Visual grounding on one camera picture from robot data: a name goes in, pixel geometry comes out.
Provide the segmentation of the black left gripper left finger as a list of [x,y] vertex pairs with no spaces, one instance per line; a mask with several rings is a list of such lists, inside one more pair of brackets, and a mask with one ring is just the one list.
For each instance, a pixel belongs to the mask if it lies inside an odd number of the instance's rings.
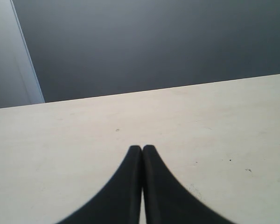
[[140,146],[130,146],[107,184],[61,224],[138,224],[143,185]]

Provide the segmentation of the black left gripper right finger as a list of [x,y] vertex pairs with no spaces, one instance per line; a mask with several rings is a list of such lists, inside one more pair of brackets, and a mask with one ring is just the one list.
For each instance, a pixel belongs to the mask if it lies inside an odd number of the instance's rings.
[[155,146],[146,145],[143,193],[148,224],[230,224],[189,193],[174,177]]

